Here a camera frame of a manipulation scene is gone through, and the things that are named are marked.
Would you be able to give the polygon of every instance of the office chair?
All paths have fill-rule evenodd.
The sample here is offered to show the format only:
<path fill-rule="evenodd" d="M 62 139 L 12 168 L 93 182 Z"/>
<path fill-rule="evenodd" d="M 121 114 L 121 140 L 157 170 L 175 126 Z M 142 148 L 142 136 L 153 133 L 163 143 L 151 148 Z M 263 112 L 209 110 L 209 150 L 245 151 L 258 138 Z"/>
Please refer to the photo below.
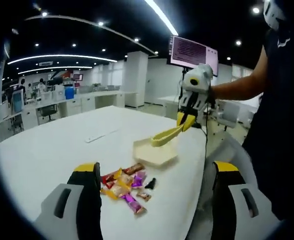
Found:
<path fill-rule="evenodd" d="M 227 128 L 234 128 L 237 124 L 237 119 L 240 111 L 240 106 L 233 102 L 224 102 L 221 110 L 219 109 L 216 113 L 216 120 L 219 124 L 224 125 L 224 131 L 227 131 Z"/>
<path fill-rule="evenodd" d="M 49 117 L 49 122 L 52 121 L 51 115 L 57 113 L 57 106 L 54 105 L 49 105 L 49 106 L 44 106 L 40 109 L 40 115 L 42 116 L 42 119 L 44 117 Z"/>

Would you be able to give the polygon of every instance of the monitor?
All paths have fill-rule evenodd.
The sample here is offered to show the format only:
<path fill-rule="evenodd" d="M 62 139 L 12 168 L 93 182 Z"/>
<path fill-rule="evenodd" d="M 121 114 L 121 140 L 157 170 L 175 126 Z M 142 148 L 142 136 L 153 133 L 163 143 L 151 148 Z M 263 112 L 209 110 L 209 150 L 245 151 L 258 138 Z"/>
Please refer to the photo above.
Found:
<path fill-rule="evenodd" d="M 218 51 L 179 36 L 170 40 L 168 63 L 192 69 L 198 64 L 209 64 L 213 75 L 218 76 Z"/>
<path fill-rule="evenodd" d="M 72 79 L 74 81 L 82 81 L 83 74 L 74 73 Z"/>

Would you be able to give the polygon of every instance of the white table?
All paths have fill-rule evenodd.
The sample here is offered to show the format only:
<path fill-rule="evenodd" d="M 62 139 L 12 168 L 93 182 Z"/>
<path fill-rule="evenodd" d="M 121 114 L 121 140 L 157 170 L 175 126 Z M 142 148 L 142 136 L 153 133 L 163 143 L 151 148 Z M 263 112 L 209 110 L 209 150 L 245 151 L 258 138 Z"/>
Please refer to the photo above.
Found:
<path fill-rule="evenodd" d="M 66 183 L 80 164 L 100 162 L 101 175 L 135 163 L 133 141 L 175 126 L 175 121 L 114 106 L 65 117 L 14 135 L 0 143 L 3 183 L 21 213 L 34 221 L 41 202 Z M 91 143 L 85 139 L 118 130 Z M 105 240 L 184 240 L 198 202 L 205 161 L 205 136 L 190 128 L 177 137 L 178 160 L 167 168 L 146 167 L 157 179 L 152 198 L 137 200 L 148 212 L 136 217 L 127 204 L 102 195 Z"/>
<path fill-rule="evenodd" d="M 179 96 L 165 96 L 158 98 L 162 102 L 163 116 L 170 119 L 177 119 Z"/>

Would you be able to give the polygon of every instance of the purple candy wrapper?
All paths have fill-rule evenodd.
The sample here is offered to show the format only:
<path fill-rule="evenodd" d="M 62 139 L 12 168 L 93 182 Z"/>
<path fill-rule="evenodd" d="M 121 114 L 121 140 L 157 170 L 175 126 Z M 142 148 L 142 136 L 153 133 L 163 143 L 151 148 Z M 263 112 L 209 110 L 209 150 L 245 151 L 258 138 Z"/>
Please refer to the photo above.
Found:
<path fill-rule="evenodd" d="M 146 211 L 146 209 L 142 205 L 140 205 L 140 203 L 137 202 L 130 193 L 125 194 L 121 198 L 127 202 L 129 207 L 133 210 L 135 214 L 141 214 Z"/>
<path fill-rule="evenodd" d="M 144 171 L 137 172 L 136 176 L 133 179 L 133 183 L 132 183 L 131 187 L 133 189 L 141 188 L 145 178 L 146 178 L 146 172 L 144 172 Z"/>

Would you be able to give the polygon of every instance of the recessed light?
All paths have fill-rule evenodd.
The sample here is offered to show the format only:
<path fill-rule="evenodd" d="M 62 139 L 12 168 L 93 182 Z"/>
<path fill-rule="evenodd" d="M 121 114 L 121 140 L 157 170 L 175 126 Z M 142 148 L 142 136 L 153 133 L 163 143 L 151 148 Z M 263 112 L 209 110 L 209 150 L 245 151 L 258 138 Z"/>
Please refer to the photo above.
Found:
<path fill-rule="evenodd" d="M 260 9 L 258 9 L 257 7 L 252 8 L 252 11 L 254 14 L 258 14 L 260 12 Z"/>

